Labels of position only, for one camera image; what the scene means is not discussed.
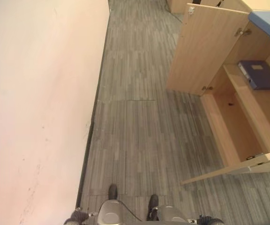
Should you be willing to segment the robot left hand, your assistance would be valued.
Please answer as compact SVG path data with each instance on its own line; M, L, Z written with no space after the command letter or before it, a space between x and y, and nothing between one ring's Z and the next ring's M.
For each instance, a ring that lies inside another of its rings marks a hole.
M91 217L98 215L96 212L84 212L82 208L76 208L73 213L71 214L70 218L68 218L64 224L65 225L82 225L86 220Z

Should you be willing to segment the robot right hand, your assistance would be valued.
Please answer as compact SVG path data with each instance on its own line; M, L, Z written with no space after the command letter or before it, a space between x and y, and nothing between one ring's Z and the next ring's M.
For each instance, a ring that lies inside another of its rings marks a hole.
M221 219L202 215L198 219L188 219L187 221L195 225L224 225Z

